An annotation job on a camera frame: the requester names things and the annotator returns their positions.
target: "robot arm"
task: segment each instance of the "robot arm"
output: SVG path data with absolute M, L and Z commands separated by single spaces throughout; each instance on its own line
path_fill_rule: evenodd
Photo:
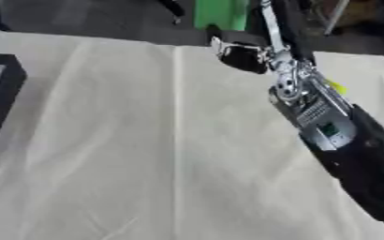
M 212 25 L 212 47 L 231 67 L 274 72 L 271 103 L 299 130 L 304 144 L 348 195 L 384 222 L 384 127 L 326 81 L 313 54 L 302 54 L 301 36 L 295 34 L 300 30 L 290 27 L 289 0 L 272 1 L 262 0 L 259 8 L 271 46 L 223 42 L 221 31 Z

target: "table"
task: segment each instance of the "table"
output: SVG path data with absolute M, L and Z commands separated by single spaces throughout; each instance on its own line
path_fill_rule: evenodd
M 384 240 L 210 50 L 0 32 L 28 80 L 0 132 L 0 239 Z M 384 57 L 317 53 L 384 126 Z

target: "green container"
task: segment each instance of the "green container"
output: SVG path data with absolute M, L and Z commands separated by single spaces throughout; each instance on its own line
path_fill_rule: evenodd
M 247 4 L 248 0 L 196 0 L 195 27 L 215 23 L 223 30 L 243 31 Z

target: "white tablecloth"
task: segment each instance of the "white tablecloth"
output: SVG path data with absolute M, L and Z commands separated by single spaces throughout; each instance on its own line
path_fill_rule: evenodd
M 269 103 L 197 47 L 0 33 L 0 240 L 384 240 Z M 384 57 L 317 54 L 384 125 Z

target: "gray floor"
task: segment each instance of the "gray floor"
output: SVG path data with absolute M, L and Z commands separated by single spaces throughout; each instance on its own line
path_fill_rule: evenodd
M 150 41 L 158 44 L 203 45 L 193 28 L 195 0 L 178 0 L 187 12 L 180 25 L 156 0 L 2 0 L 5 22 L 15 31 Z M 230 32 L 234 40 L 249 38 Z M 316 51 L 384 54 L 380 37 L 356 34 L 324 37 L 312 34 Z

